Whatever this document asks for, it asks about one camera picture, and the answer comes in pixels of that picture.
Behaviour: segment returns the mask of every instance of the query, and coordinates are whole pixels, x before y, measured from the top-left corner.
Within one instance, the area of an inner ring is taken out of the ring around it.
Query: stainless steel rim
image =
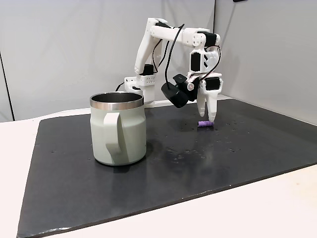
[[[138,108],[144,104],[144,97],[131,92],[99,93],[90,97],[90,106],[105,111]]]

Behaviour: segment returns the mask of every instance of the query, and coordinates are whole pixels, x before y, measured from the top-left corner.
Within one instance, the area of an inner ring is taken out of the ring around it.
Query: white table
[[[161,101],[156,104],[164,105],[168,103]],[[89,113],[89,109],[70,110],[35,119],[0,123],[0,237],[16,237],[40,120]],[[311,166],[151,212],[52,237],[315,238],[316,222],[317,166]]]

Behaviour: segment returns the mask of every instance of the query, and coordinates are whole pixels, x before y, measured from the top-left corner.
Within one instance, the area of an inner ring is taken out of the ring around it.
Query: black cable
[[[163,60],[165,59],[166,51],[167,51],[167,47],[168,47],[168,43],[169,43],[169,41],[166,43],[166,47],[165,47],[165,51],[164,51],[164,56],[163,56],[162,60],[159,62],[158,66],[160,66],[160,64],[163,63]]]
[[[207,78],[208,75],[211,74],[211,73],[217,68],[218,64],[220,63],[220,59],[221,59],[221,48],[220,48],[220,46],[212,46],[212,47],[218,47],[218,49],[219,49],[219,60],[218,60],[217,64],[216,64],[204,77],[202,77],[199,81],[201,81],[201,80]]]
[[[174,48],[176,39],[177,39],[177,37],[178,37],[178,35],[179,35],[181,29],[184,27],[184,25],[185,25],[185,24],[183,24],[183,25],[181,25],[181,26],[179,27],[179,30],[178,30],[178,32],[177,32],[177,34],[176,34],[176,36],[175,36],[175,39],[174,39],[174,41],[173,41],[173,44],[172,44],[172,46],[170,47],[170,50],[169,50],[169,55],[168,55],[167,64],[166,64],[166,68],[165,68],[165,81],[166,81],[166,84],[167,84],[167,88],[168,88],[168,89],[169,89],[169,84],[168,84],[168,80],[167,80],[167,69],[168,69],[168,66],[169,66],[170,58],[171,58],[171,56],[172,56],[172,51],[173,51],[173,48]]]
[[[9,99],[9,104],[10,104],[10,109],[11,109],[12,119],[13,119],[13,121],[15,121],[15,118],[14,118],[14,113],[13,113],[13,107],[12,107],[12,102],[11,102],[11,98],[10,98],[10,94],[9,94],[8,83],[7,83],[7,81],[6,81],[6,76],[5,76],[5,72],[4,72],[4,67],[3,67],[3,62],[2,62],[1,52],[0,52],[0,61],[1,61],[1,66],[2,66],[2,70],[3,70],[3,77],[4,77],[4,82],[5,82],[6,92],[7,92],[7,94],[8,94],[8,99]]]
[[[154,56],[153,56],[153,55],[154,55],[155,48],[159,45],[159,43],[161,43],[161,41],[162,41],[162,39],[159,40],[159,42],[158,42],[157,45],[154,47],[153,52],[152,52],[152,60],[153,60],[153,65],[154,65],[154,68],[155,68],[156,73],[158,73],[159,71],[158,71],[157,66],[155,65],[155,61],[154,61]]]
[[[164,56],[163,56],[163,58],[161,59],[161,61],[159,62],[158,66],[160,66],[160,65],[163,63],[163,60],[165,59],[168,44],[169,44],[169,41],[167,41],[167,43],[166,43],[166,46],[165,46],[165,51],[164,51]],[[153,57],[154,50],[153,50],[153,53],[152,53],[152,60],[153,60],[154,67],[155,67],[156,71],[158,72],[158,70],[157,70],[157,66],[155,65],[155,62],[154,62],[154,57]]]
[[[123,82],[123,83],[120,83],[120,84],[118,85],[117,89],[115,90],[116,92],[119,90],[119,88],[120,88],[120,86],[121,86],[122,84],[124,84],[124,82]]]

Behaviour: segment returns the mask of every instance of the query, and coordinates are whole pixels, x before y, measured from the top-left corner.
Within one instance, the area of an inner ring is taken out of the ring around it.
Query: mug handle
[[[121,153],[118,135],[119,126],[122,126],[120,113],[107,113],[104,118],[105,141],[106,148],[111,155]]]

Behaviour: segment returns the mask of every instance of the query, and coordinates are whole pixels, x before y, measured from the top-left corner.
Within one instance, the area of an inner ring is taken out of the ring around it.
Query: wire
[[[155,48],[159,45],[159,43],[161,43],[161,41],[162,41],[162,39],[159,40],[159,42],[158,42],[157,45],[154,47],[153,52],[152,52],[152,60],[153,60],[153,65],[154,65],[154,68],[155,68],[156,73],[158,73],[159,71],[158,71],[157,66],[155,65],[155,61],[154,61],[154,56],[153,56],[153,55],[154,55]]]
[[[211,47],[217,47],[219,49],[219,60],[216,63],[216,65],[204,77],[202,77],[199,81],[207,78],[208,75],[211,74],[217,68],[218,64],[220,63],[220,60],[221,60],[221,48],[220,48],[220,46],[211,46]]]
[[[167,47],[168,47],[168,43],[169,43],[169,41],[166,43],[166,47],[165,47],[165,51],[164,51],[164,56],[163,56],[162,60],[159,62],[158,66],[160,66],[161,63],[163,63],[163,60],[165,59],[166,51],[167,51]]]
[[[168,84],[168,80],[167,80],[167,69],[168,69],[168,66],[169,66],[169,62],[170,62],[170,58],[172,56],[172,51],[173,51],[173,48],[174,48],[174,45],[175,45],[175,42],[176,42],[176,39],[180,33],[180,31],[182,30],[182,28],[184,27],[185,24],[181,25],[179,27],[179,30],[174,38],[174,41],[173,41],[173,44],[172,46],[170,47],[170,50],[169,50],[169,55],[168,55],[168,59],[167,59],[167,64],[166,64],[166,68],[165,68],[165,81],[166,81],[166,84],[167,84],[167,88],[169,89],[169,84]]]
[[[157,43],[157,45],[154,47],[154,50],[155,50],[155,48],[159,45],[159,43],[160,43],[161,41],[162,41],[162,39],[161,39],[161,40]],[[167,41],[167,43],[166,43],[165,51],[164,51],[164,56],[163,56],[163,58],[161,59],[161,61],[159,62],[158,66],[160,66],[160,65],[163,63],[163,60],[165,59],[168,44],[169,44],[169,41]],[[158,72],[158,69],[157,69],[157,66],[155,65],[154,57],[153,57],[154,50],[153,50],[153,53],[152,53],[152,60],[153,60],[153,64],[154,64],[155,70]]]
[[[123,83],[120,83],[120,84],[118,85],[117,89],[115,90],[116,92],[119,90],[119,88],[120,88],[120,86],[121,86],[122,84],[124,84],[124,82],[123,82]]]

